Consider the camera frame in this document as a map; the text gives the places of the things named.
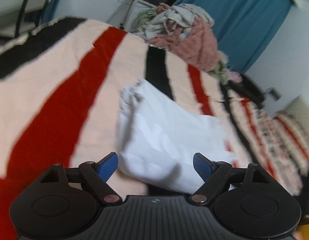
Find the white blanket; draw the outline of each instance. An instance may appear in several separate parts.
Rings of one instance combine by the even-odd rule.
[[[203,184],[193,168],[196,152],[232,163],[217,117],[188,113],[148,81],[125,88],[120,105],[117,143],[123,173],[192,194]]]

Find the white garment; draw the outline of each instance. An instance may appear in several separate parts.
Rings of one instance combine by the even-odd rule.
[[[204,182],[193,168],[200,152],[232,162],[217,117],[191,114],[146,80],[123,90],[117,130],[119,169],[145,183],[194,193]]]
[[[175,26],[178,24],[183,28],[190,28],[192,27],[196,16],[201,17],[207,24],[213,26],[214,20],[204,9],[193,4],[182,3],[171,6],[167,11],[158,14],[149,22],[144,32],[135,34],[143,38],[145,41],[154,38],[160,33],[167,33],[170,35],[166,25],[167,20],[175,21]]]

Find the wall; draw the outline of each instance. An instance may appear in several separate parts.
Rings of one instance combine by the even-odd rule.
[[[274,115],[301,95],[309,104],[309,0],[293,6],[267,48],[246,72],[262,90],[275,87],[282,98],[268,97],[265,110]]]
[[[117,17],[114,17],[111,22],[108,22],[108,20],[122,4],[122,1],[123,0],[60,0],[55,17],[75,16],[91,18],[119,27],[120,20],[124,16],[124,13],[128,11],[128,5],[123,6],[120,13]],[[129,30],[132,20],[145,8],[149,8],[149,6],[141,3],[137,4],[137,7],[130,17],[127,30]]]

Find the bed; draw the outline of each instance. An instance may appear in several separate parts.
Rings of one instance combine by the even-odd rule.
[[[290,194],[299,194],[309,144],[295,138],[302,153],[287,150],[280,136],[285,126],[259,109],[248,91],[221,86],[133,34],[65,18],[0,48],[0,240],[16,238],[9,206],[50,165],[77,167],[116,150],[120,91],[141,78],[185,110],[219,117],[234,167],[259,163]],[[123,198],[148,194],[146,184],[119,171],[108,183]]]

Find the curtain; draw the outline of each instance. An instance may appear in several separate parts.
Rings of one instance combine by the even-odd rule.
[[[218,49],[229,56],[229,68],[245,73],[285,20],[292,0],[177,0],[205,9],[215,20]]]
[[[48,0],[47,4],[45,5],[44,12],[42,15],[42,23],[47,23],[53,20],[54,13],[56,11],[56,7],[59,3],[59,0]]]

